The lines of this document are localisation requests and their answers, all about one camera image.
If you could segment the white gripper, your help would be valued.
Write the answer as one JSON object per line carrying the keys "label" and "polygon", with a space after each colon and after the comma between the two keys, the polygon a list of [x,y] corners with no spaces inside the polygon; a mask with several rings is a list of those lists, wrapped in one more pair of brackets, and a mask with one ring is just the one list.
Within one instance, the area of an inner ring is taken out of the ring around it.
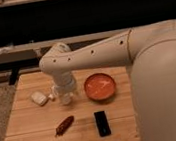
{"label": "white gripper", "polygon": [[72,103],[73,96],[78,92],[77,83],[72,81],[68,85],[53,85],[51,92],[54,96],[59,98],[59,103],[61,103],[63,106],[69,105]]}

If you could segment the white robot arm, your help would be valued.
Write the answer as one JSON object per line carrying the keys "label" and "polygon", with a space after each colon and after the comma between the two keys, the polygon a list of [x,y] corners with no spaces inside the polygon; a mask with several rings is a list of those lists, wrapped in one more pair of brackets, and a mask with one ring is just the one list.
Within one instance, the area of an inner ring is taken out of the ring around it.
{"label": "white robot arm", "polygon": [[58,43],[39,63],[62,93],[74,87],[74,70],[127,67],[141,141],[176,141],[176,20],[130,28],[76,51]]}

